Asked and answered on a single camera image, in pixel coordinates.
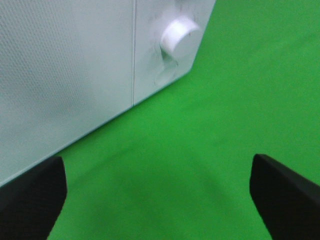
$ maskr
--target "green screen background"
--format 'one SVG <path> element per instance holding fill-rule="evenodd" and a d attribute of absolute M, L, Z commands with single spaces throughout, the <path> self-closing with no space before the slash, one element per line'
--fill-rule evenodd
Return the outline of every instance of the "green screen background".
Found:
<path fill-rule="evenodd" d="M 270 240 L 264 153 L 320 184 L 320 1 L 218 0 L 191 72 L 61 151 L 50 240 Z"/>

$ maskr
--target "white microwave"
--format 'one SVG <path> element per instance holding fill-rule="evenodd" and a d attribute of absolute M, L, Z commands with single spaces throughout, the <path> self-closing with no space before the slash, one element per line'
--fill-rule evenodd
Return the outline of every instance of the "white microwave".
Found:
<path fill-rule="evenodd" d="M 193 65 L 215 0 L 0 2 L 0 186 Z"/>

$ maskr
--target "green floor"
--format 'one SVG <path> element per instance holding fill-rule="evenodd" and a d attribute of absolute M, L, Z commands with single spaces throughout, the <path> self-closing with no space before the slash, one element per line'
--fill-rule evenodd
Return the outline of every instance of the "green floor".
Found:
<path fill-rule="evenodd" d="M 50 240 L 270 240 L 255 153 L 320 184 L 320 1 L 218 0 L 192 71 L 59 153 Z"/>

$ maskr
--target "white knob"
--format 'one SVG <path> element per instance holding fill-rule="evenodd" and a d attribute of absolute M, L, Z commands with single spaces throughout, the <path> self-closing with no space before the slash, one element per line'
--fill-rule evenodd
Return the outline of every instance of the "white knob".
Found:
<path fill-rule="evenodd" d="M 201 38 L 200 27 L 188 17 L 181 16 L 164 30 L 160 46 L 173 59 L 180 59 L 197 51 Z"/>

